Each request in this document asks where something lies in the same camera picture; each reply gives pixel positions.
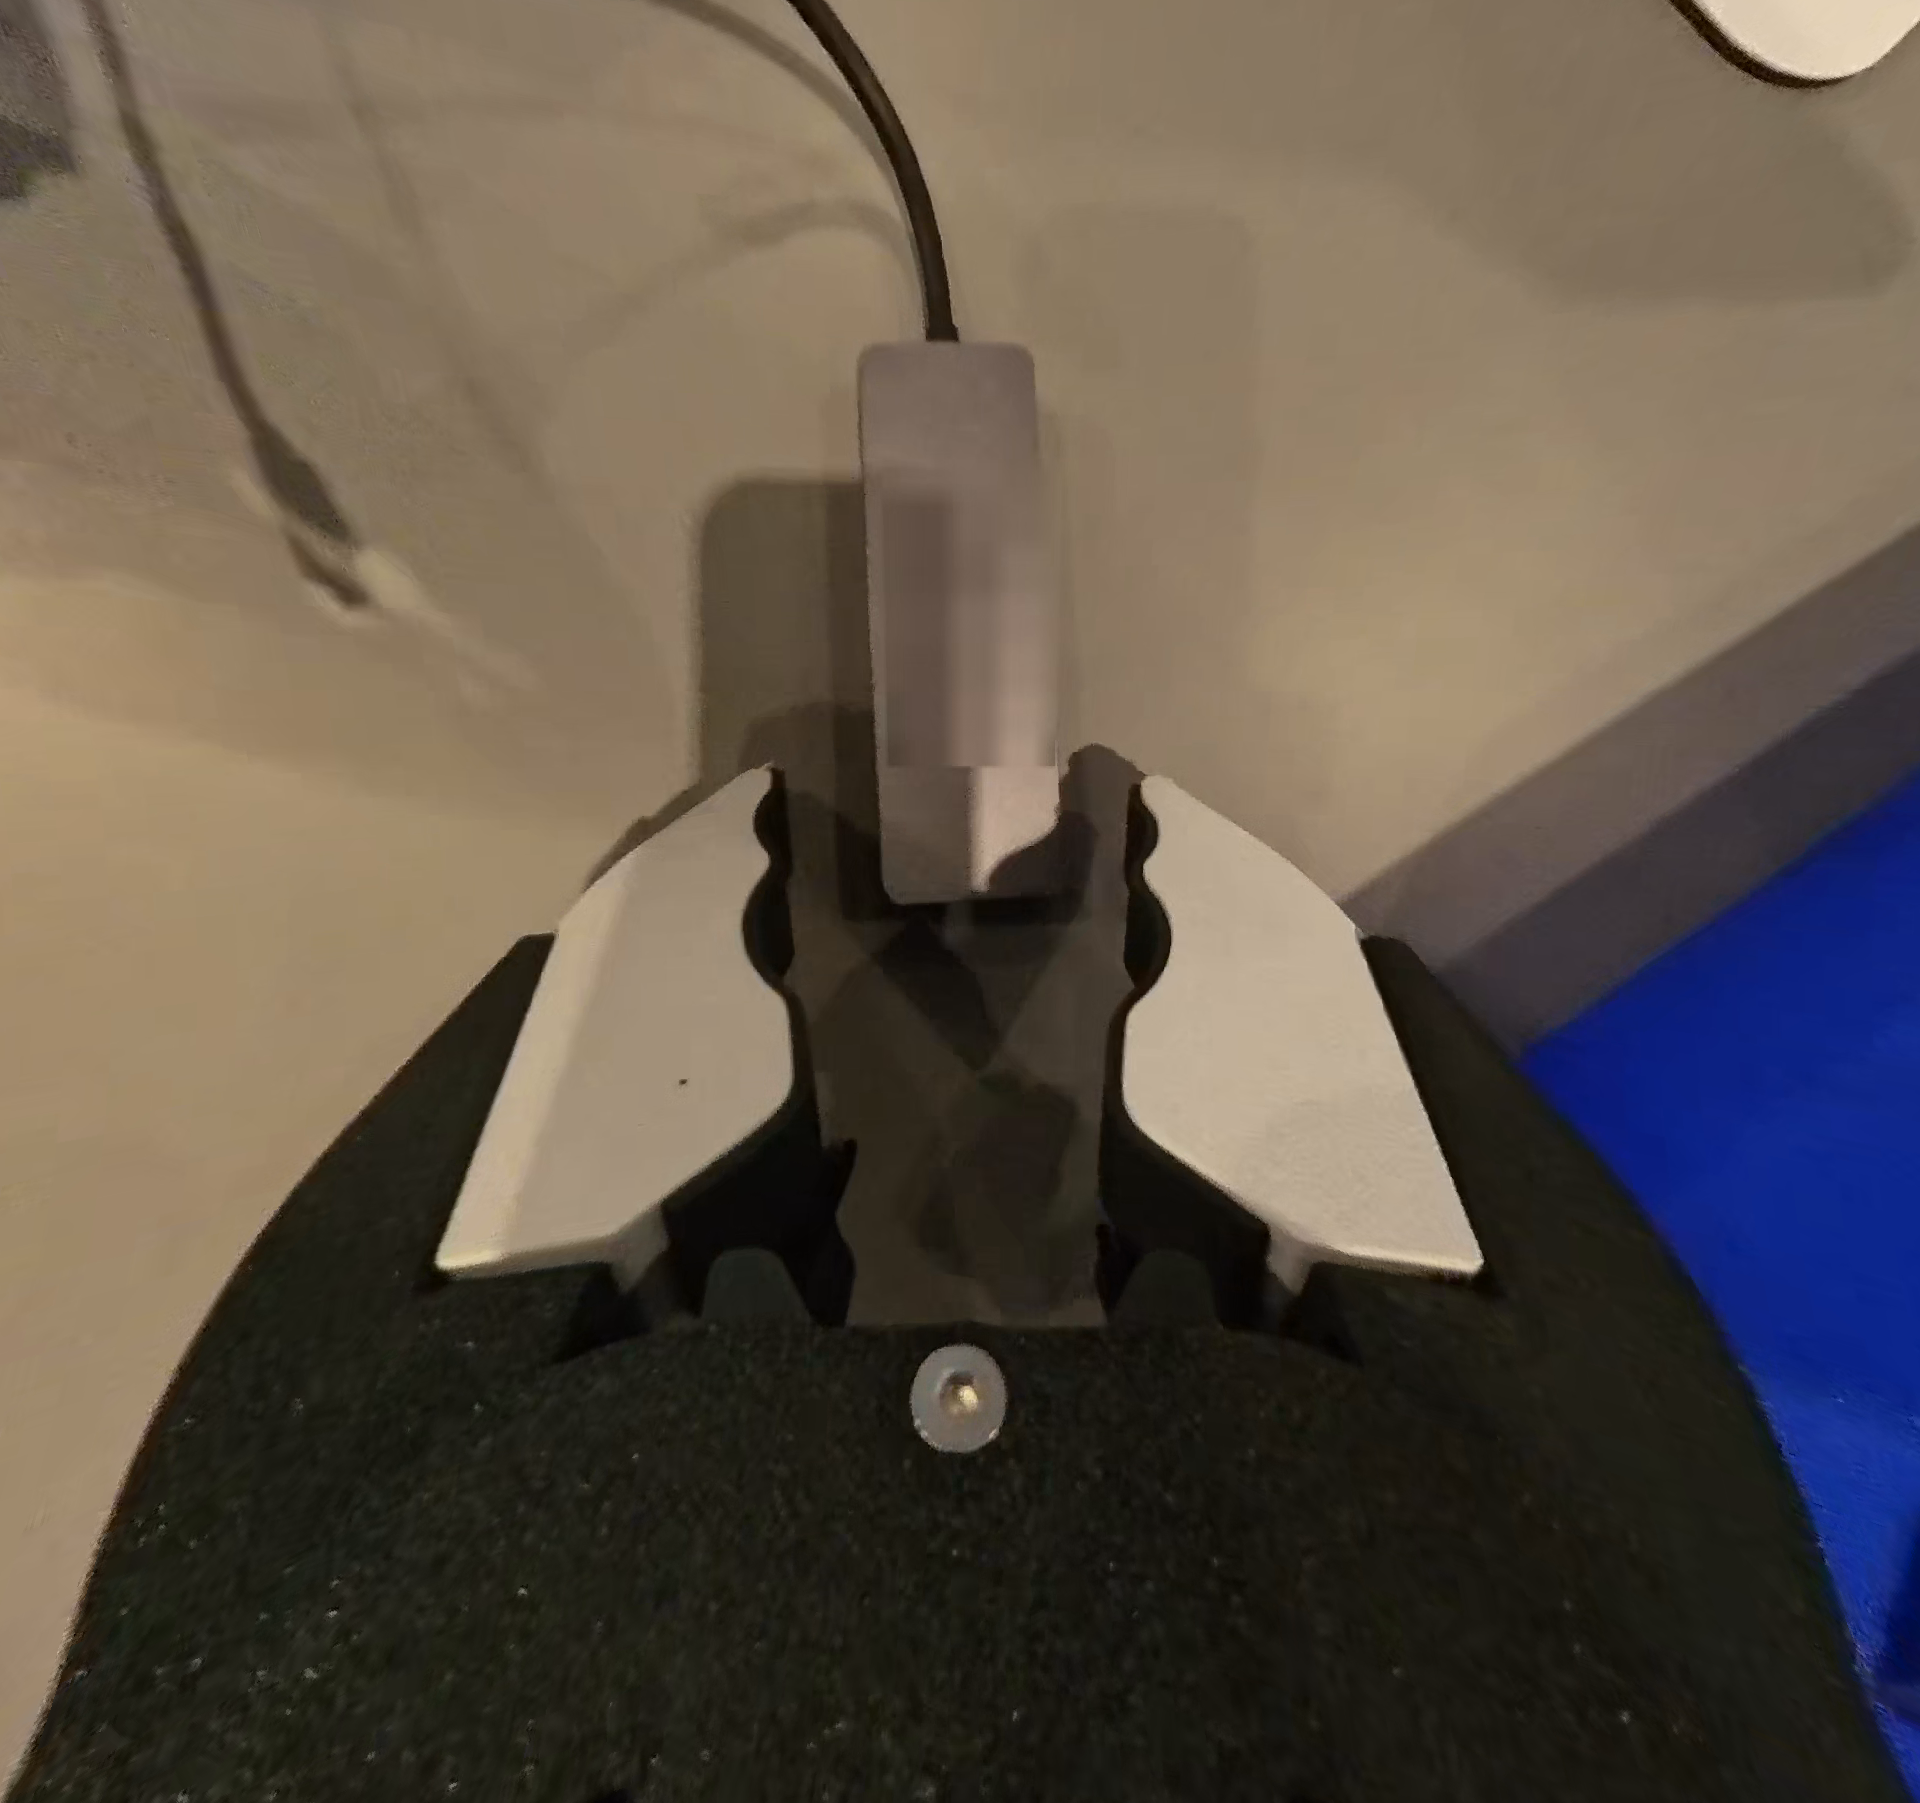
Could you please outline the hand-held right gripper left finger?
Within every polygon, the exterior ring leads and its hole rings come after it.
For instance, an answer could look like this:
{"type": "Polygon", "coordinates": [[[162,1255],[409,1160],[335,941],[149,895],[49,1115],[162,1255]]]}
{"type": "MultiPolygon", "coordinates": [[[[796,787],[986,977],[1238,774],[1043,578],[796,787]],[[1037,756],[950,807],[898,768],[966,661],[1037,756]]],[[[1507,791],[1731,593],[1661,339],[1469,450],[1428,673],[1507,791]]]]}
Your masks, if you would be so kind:
{"type": "Polygon", "coordinates": [[[819,1257],[819,1115],[791,961],[781,773],[746,768],[566,908],[435,1269],[453,1282],[663,1255],[819,1257]]]}

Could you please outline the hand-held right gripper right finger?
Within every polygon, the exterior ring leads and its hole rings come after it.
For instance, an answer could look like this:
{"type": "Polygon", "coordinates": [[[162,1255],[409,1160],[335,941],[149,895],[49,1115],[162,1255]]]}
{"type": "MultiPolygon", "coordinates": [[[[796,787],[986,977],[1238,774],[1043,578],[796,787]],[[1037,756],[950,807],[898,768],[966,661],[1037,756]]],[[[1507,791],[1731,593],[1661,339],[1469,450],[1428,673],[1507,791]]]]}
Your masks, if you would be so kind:
{"type": "Polygon", "coordinates": [[[1352,918],[1167,776],[1134,784],[1114,1229],[1221,1295],[1322,1265],[1472,1282],[1453,1168],[1352,918]]]}

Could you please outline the grey usb hub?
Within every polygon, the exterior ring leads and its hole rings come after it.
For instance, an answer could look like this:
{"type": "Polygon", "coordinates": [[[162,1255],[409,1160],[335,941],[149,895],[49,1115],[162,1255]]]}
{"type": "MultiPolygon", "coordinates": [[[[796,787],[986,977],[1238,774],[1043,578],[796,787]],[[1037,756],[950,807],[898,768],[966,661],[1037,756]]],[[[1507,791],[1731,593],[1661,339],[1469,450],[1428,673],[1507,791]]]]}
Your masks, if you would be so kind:
{"type": "Polygon", "coordinates": [[[1062,882],[1062,552],[1031,356],[894,343],[857,372],[891,903],[1024,901],[1062,882]]]}

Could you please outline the blue plastic bin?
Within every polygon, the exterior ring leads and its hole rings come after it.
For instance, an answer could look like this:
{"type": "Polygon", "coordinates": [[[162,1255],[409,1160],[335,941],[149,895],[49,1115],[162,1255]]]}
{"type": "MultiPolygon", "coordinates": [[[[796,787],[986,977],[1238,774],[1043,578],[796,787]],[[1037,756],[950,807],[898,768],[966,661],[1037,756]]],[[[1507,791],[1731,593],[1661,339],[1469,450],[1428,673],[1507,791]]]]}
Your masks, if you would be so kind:
{"type": "Polygon", "coordinates": [[[1915,1791],[1917,779],[1523,1053],[1718,1314],[1915,1791]]]}

